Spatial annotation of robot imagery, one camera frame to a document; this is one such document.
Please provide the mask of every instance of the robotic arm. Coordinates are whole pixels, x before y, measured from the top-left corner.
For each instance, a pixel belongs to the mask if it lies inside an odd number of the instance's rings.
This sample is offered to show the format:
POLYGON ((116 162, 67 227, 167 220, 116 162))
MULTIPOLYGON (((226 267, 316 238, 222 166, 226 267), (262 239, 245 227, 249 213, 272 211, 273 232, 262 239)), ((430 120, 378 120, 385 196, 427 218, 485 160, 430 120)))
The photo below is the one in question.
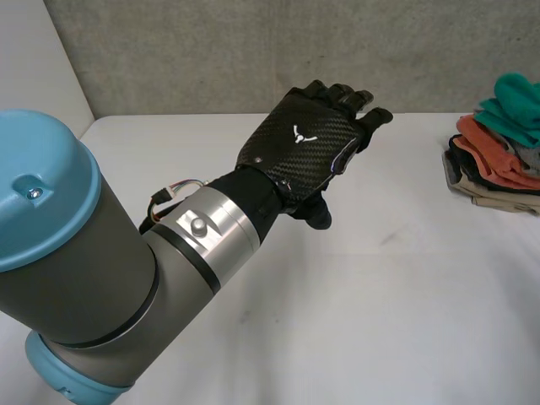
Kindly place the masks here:
POLYGON ((0 113, 0 310, 33 332, 26 353, 78 405, 108 405, 257 251, 287 213, 314 229, 321 192, 392 120, 373 100, 315 81, 291 89, 235 169, 133 227, 92 154, 50 116, 0 113))

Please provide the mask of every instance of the white table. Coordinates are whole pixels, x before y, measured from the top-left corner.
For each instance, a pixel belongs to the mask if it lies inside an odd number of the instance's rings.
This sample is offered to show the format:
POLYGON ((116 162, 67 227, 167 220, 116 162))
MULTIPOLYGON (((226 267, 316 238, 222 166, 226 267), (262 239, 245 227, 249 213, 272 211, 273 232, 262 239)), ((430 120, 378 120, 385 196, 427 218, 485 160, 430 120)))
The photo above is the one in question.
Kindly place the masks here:
MULTIPOLYGON (((230 171, 263 117, 109 117, 83 141, 138 223, 162 186, 230 171)), ((540 403, 540 222, 447 189, 458 117, 397 115, 329 187, 333 226, 279 218, 118 405, 540 403)))

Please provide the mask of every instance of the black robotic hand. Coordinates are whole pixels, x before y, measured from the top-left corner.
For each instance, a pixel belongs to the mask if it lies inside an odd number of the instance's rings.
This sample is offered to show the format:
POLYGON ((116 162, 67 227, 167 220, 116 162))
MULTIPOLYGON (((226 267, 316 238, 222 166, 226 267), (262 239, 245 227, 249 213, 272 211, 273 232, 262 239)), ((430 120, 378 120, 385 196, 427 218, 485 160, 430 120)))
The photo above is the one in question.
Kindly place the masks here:
POLYGON ((321 192, 368 147, 373 132, 392 120, 381 108, 357 120, 372 100, 368 91, 343 84, 327 88, 318 80, 292 88, 248 139, 237 168, 249 166, 267 176, 278 188, 282 213, 317 230, 329 228, 332 216, 321 192))

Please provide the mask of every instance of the folded cloth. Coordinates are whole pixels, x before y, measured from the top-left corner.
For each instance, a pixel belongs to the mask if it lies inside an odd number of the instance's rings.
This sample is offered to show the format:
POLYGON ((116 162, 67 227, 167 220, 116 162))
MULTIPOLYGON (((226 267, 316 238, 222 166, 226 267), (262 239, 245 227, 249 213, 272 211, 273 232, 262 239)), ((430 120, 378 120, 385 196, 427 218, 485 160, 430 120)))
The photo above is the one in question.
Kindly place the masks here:
POLYGON ((514 149, 515 155, 529 165, 530 169, 523 171, 531 173, 531 170, 535 170, 535 172, 540 173, 540 147, 527 148, 512 139, 508 139, 508 143, 514 149))
POLYGON ((465 137, 457 137, 454 139, 453 142, 458 148, 466 150, 473 156, 474 161, 476 162, 476 166, 478 167, 478 171, 485 180, 490 181, 494 184, 498 184, 502 187, 521 190, 537 190, 536 187, 517 183, 511 179, 507 179, 506 177, 498 175, 494 170, 491 169, 488 162, 485 160, 484 156, 478 151, 478 149, 476 149, 474 145, 472 145, 465 137))
POLYGON ((503 137, 498 132, 492 131, 491 129, 489 129, 487 127, 486 127, 486 130, 489 132, 489 135, 491 135, 492 138, 494 138, 497 142, 499 142, 502 145, 502 147, 505 149, 506 152, 508 152, 509 154, 514 154, 515 156, 517 156, 516 150, 514 149, 514 147, 512 146, 512 144, 510 143, 510 141, 507 138, 503 137))
POLYGON ((538 216, 538 210, 540 210, 540 207, 537 206, 529 207, 518 202, 509 203, 507 201, 494 200, 493 198, 486 197, 471 197, 471 203, 478 205, 479 207, 495 208, 509 213, 531 213, 534 216, 538 216))
POLYGON ((531 84, 519 73, 507 73, 497 80, 494 91, 512 120, 526 129, 540 130, 540 84, 531 84))
POLYGON ((462 172, 467 176, 468 180, 473 183, 479 184, 480 186, 484 186, 491 191, 508 192, 510 194, 530 194, 540 196, 539 190, 527 190, 523 188, 505 187, 484 179, 480 175, 480 170, 477 166, 474 156, 465 149, 459 148, 457 145, 454 144, 454 141, 458 138, 463 138, 463 136, 461 134, 453 136, 448 142, 448 145, 452 154, 456 157, 458 167, 461 168, 462 172))
POLYGON ((446 183, 449 187, 471 196, 472 203, 482 207, 491 207, 509 212, 528 212, 540 214, 540 196, 492 192, 468 180, 463 171, 459 172, 456 157, 451 151, 443 153, 446 183))
POLYGON ((540 190, 540 178, 524 173, 519 158, 506 152, 503 146, 484 127, 481 127, 474 121, 473 115, 460 118, 457 122, 457 129, 482 155, 483 160, 488 163, 489 168, 498 176, 526 186, 525 188, 540 190))
POLYGON ((530 176, 540 177, 540 147, 527 148, 513 139, 505 138, 500 133, 485 128, 492 138, 496 139, 509 154, 517 156, 521 160, 523 173, 530 176))
POLYGON ((527 130, 512 121, 504 113, 497 100, 484 100, 480 103, 480 106, 483 110, 474 115, 474 119, 477 122, 507 138, 516 140, 528 148, 540 146, 540 132, 537 130, 527 130))

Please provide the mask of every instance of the blue cap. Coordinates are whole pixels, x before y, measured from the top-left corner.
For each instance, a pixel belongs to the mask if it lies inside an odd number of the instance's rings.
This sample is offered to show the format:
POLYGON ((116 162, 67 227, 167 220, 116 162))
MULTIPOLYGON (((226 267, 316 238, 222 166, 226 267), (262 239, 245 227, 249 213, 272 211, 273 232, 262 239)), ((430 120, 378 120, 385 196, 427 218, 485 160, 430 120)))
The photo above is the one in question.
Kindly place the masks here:
POLYGON ((0 111, 0 273, 66 243, 100 197, 94 156, 56 118, 0 111))
POLYGON ((111 405, 131 387, 106 386, 63 363, 37 332, 26 338, 26 356, 34 370, 52 387, 77 405, 111 405))

